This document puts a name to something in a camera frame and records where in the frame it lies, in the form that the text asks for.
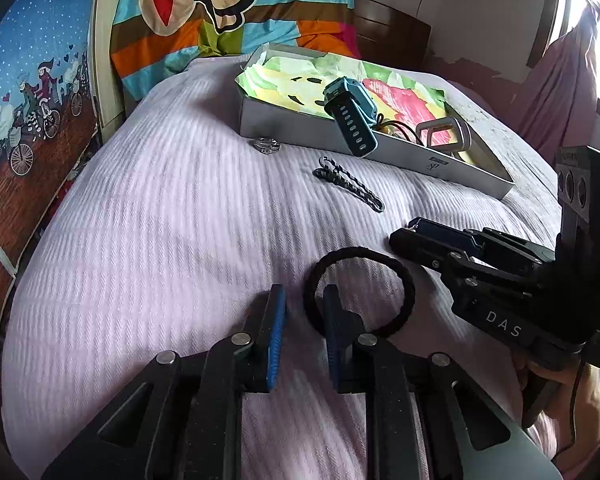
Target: bed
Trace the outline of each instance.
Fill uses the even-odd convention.
[[[236,133],[234,78],[245,60],[195,60],[153,88],[88,164],[45,232],[16,291],[2,357],[5,436],[30,478],[159,351],[208,349],[271,283],[288,293],[282,365],[275,391],[244,403],[243,477],[362,478],[364,402],[331,387],[324,343],[301,306],[311,265],[344,246],[386,253],[387,235],[415,216],[554,242],[560,208],[553,170],[446,81],[405,72],[445,91],[516,186],[498,201],[334,155],[385,200],[386,211],[377,214],[312,175],[326,153],[283,146],[266,156]],[[408,267],[416,305],[393,343],[423,356],[448,352],[519,419],[509,351],[451,314],[436,273]],[[401,303],[399,281],[382,267],[350,262],[328,278],[368,326],[388,320]],[[541,422],[538,434],[551,436]],[[555,452],[555,438],[543,445]]]

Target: pink curtain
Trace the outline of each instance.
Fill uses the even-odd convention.
[[[588,144],[596,120],[596,16],[587,7],[578,25],[547,49],[503,120],[552,166],[561,146]]]

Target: black hair tie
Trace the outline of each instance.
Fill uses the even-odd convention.
[[[314,265],[314,268],[311,269],[309,276],[304,282],[303,293],[304,312],[309,323],[314,327],[316,332],[324,337],[324,319],[315,303],[315,292],[321,277],[328,267],[341,260],[349,260],[350,258],[364,258],[383,264],[395,272],[402,280],[404,301],[400,307],[400,312],[398,312],[398,314],[386,325],[370,331],[372,334],[382,338],[387,338],[395,334],[404,326],[413,311],[413,305],[416,298],[416,288],[413,285],[413,278],[407,268],[398,260],[395,260],[386,254],[376,253],[365,247],[345,247],[343,249],[338,249],[337,251],[331,251],[329,254],[322,257],[320,261]]]

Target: starry blue sky painting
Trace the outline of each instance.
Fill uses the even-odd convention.
[[[53,77],[65,74],[86,49],[93,0],[16,0],[0,22],[0,122],[24,102],[18,76],[40,83],[38,65],[54,58]]]

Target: wall mural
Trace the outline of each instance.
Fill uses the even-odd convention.
[[[16,0],[0,22],[0,245],[15,263],[94,133],[93,0]]]

